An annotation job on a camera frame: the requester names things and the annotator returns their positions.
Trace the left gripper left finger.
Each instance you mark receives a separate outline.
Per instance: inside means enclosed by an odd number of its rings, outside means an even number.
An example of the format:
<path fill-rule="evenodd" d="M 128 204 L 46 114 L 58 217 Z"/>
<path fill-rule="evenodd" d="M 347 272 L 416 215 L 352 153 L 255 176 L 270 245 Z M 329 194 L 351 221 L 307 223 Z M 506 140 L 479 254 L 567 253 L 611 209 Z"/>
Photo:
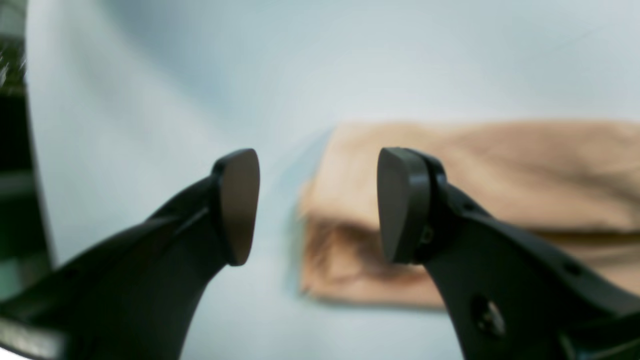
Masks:
<path fill-rule="evenodd" d="M 144 221 L 1 303 L 3 360 L 178 360 L 201 297 L 252 248 L 258 153 L 220 157 L 209 176 Z"/>

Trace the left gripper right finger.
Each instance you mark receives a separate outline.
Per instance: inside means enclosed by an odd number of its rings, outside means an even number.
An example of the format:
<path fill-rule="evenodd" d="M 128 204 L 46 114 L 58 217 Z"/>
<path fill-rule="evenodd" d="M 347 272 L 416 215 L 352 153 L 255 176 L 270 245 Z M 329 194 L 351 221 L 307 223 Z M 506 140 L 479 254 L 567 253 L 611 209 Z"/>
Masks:
<path fill-rule="evenodd" d="M 377 203 L 385 258 L 426 269 L 466 360 L 639 358 L 638 296 L 495 219 L 437 158 L 382 148 Z"/>

